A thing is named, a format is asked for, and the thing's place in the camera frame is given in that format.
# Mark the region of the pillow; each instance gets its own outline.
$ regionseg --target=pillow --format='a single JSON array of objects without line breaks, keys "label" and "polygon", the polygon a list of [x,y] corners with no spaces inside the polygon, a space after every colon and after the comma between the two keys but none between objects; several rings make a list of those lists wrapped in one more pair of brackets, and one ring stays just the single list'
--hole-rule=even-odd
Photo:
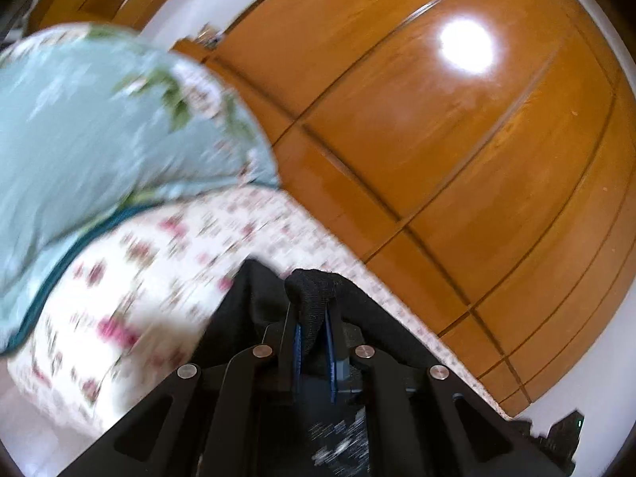
[{"label": "pillow", "polygon": [[26,337],[43,285],[87,239],[151,204],[278,184],[236,94],[125,30],[66,25],[13,45],[0,102],[0,352]]}]

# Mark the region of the black garment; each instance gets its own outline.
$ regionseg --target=black garment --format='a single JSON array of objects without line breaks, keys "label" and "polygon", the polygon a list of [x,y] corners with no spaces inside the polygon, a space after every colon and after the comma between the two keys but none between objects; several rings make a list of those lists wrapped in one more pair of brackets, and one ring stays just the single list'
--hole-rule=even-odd
[{"label": "black garment", "polygon": [[316,344],[325,307],[332,299],[338,301],[343,321],[360,327],[367,344],[400,364],[425,369],[438,363],[416,337],[350,280],[296,269],[283,281],[254,259],[241,265],[191,362],[202,368],[225,364],[236,353],[260,343],[269,324],[285,319],[289,301],[297,306],[305,358]]}]

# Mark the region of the wooden headboard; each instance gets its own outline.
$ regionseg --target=wooden headboard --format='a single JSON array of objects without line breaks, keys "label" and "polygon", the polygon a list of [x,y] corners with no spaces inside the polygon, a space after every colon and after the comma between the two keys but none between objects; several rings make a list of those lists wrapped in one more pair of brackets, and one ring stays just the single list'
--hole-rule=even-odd
[{"label": "wooden headboard", "polygon": [[576,0],[265,0],[216,50],[176,49],[510,414],[634,280],[636,103]]}]

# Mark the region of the teal trim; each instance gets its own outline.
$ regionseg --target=teal trim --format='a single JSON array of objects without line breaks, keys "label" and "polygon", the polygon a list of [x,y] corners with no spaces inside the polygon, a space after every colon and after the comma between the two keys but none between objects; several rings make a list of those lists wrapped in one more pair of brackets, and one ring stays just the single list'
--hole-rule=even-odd
[{"label": "teal trim", "polygon": [[145,211],[149,208],[154,207],[156,204],[145,204],[133,206],[130,208],[125,208],[124,210],[116,211],[112,216],[106,219],[104,222],[95,226],[85,235],[80,237],[77,242],[73,244],[73,246],[68,250],[68,252],[62,257],[62,259],[55,265],[47,279],[40,286],[39,291],[36,294],[36,297],[33,299],[31,306],[29,307],[29,311],[26,313],[22,324],[18,331],[9,339],[9,343],[7,344],[4,352],[1,352],[0,355],[10,355],[15,352],[18,348],[20,348],[21,344],[29,337],[33,327],[36,325],[37,320],[39,319],[40,314],[42,313],[42,309],[44,308],[45,303],[49,297],[49,294],[53,291],[55,286],[57,285],[62,275],[68,269],[69,265],[71,265],[72,261],[77,258],[77,256],[90,244],[94,239],[100,237],[104,233],[110,231],[114,227],[122,224],[123,221],[137,215],[141,211]]}]

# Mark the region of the metal screw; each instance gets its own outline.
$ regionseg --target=metal screw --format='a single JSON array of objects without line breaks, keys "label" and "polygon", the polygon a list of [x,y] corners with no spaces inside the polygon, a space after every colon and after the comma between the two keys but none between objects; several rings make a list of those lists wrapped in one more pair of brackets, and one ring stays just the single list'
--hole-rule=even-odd
[{"label": "metal screw", "polygon": [[177,369],[177,375],[184,380],[187,378],[192,378],[196,375],[196,366],[194,364],[184,364],[179,369]]},{"label": "metal screw", "polygon": [[360,346],[355,348],[355,354],[361,359],[370,359],[375,355],[375,350],[367,344],[360,344]]},{"label": "metal screw", "polygon": [[258,346],[254,346],[252,353],[255,357],[259,359],[264,359],[265,357],[269,357],[274,350],[271,349],[267,344],[259,344]]},{"label": "metal screw", "polygon": [[450,371],[448,371],[448,368],[441,365],[433,366],[429,369],[429,372],[435,380],[446,380],[450,375]]}]

